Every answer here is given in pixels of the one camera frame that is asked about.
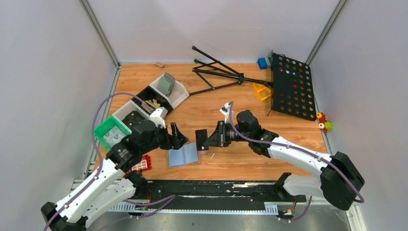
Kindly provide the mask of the black VIP credit card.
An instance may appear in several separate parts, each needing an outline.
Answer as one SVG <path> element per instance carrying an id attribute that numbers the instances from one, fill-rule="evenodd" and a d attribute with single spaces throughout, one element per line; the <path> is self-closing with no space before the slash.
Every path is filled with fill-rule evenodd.
<path id="1" fill-rule="evenodd" d="M 196 137 L 196 150 L 207 151 L 209 146 L 205 146 L 204 142 L 208 139 L 207 129 L 200 129 L 195 131 Z"/>

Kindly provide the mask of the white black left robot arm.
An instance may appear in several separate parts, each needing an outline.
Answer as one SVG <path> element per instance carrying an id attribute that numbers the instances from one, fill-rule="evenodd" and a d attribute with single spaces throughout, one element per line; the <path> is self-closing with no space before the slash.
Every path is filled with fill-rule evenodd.
<path id="1" fill-rule="evenodd" d="M 46 221 L 44 230 L 84 231 L 114 205 L 146 193 L 147 180 L 132 170 L 144 154 L 157 148 L 177 150 L 188 142 L 176 123 L 167 127 L 151 120 L 133 125 L 131 133 L 115 143 L 98 168 L 74 191 L 57 203 L 47 202 L 41 213 Z"/>

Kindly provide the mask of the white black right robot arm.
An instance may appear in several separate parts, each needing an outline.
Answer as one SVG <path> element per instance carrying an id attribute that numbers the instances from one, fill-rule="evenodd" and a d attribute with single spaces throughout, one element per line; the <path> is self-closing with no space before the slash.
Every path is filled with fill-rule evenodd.
<path id="1" fill-rule="evenodd" d="M 354 202 L 365 201 L 360 193 L 365 181 L 347 154 L 326 154 L 292 143 L 262 128 L 249 110 L 239 112 L 236 123 L 232 121 L 231 108 L 223 107 L 221 112 L 225 118 L 218 122 L 204 146 L 227 147 L 232 142 L 246 141 L 254 153 L 285 161 L 308 172 L 309 176 L 286 173 L 280 177 L 281 186 L 290 195 L 325 198 L 344 211 Z"/>

